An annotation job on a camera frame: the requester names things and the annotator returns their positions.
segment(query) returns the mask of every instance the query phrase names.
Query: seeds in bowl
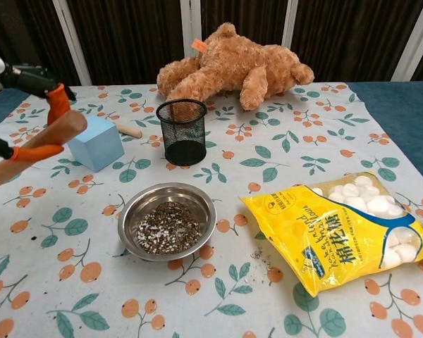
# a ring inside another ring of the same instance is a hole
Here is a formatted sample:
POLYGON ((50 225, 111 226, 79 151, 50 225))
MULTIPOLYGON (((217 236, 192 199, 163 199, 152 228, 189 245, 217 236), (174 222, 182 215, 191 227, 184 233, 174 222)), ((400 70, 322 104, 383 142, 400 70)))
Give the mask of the seeds in bowl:
POLYGON ((197 243, 199 222, 177 202, 165 202, 144 216, 131 230, 133 240, 147 253, 176 254, 197 243))

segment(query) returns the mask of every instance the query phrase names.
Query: blue foam cube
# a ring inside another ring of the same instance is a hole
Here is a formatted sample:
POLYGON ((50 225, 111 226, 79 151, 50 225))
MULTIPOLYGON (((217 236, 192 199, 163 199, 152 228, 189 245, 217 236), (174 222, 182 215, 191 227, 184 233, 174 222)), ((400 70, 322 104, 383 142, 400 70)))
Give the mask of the blue foam cube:
POLYGON ((87 117, 87 128, 68 142, 73 157, 94 172, 124 154, 118 128, 103 118, 87 117))

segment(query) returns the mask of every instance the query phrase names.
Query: mesh pencil holder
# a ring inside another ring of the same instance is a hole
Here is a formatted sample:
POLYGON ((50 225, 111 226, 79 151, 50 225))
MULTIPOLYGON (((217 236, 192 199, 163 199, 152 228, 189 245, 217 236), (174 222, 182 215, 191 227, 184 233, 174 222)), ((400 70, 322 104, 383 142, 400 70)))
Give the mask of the mesh pencil holder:
POLYGON ((207 107, 192 99, 167 101, 157 109, 166 160, 185 166, 202 161, 205 148, 204 116, 207 107))

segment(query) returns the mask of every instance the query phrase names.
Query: metal bowl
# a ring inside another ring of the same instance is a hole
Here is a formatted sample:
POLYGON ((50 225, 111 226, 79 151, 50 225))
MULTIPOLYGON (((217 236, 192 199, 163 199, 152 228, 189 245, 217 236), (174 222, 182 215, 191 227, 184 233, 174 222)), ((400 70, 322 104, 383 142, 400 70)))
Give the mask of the metal bowl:
POLYGON ((213 201, 202 190, 183 183, 157 184, 142 190, 125 205, 118 222, 118 233, 129 252, 146 261, 171 261, 188 256, 204 245, 216 223, 216 209, 213 201), (137 242, 133 241, 130 230, 141 219, 151 213, 164 202, 178 202, 190 209, 193 217, 199 222, 202 236, 189 249, 166 255, 147 253, 137 242))

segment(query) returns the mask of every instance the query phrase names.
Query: floral tablecloth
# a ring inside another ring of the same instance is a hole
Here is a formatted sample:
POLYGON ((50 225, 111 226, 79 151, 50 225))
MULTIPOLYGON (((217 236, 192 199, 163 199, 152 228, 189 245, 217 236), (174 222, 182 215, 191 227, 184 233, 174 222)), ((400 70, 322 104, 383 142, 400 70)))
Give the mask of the floral tablecloth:
MULTIPOLYGON (((154 86, 74 87, 73 108, 138 127, 91 173, 66 150, 0 187, 0 337, 423 337, 423 261, 312 298, 238 198, 370 169, 423 222, 423 177, 345 84, 315 83, 242 112, 207 102, 207 157, 164 159, 154 86), (216 231, 183 260, 128 254, 117 219, 141 189, 185 182, 214 200, 216 231)), ((47 119, 34 96, 0 124, 22 144, 47 119)), ((395 113, 386 111, 395 118, 395 113)))

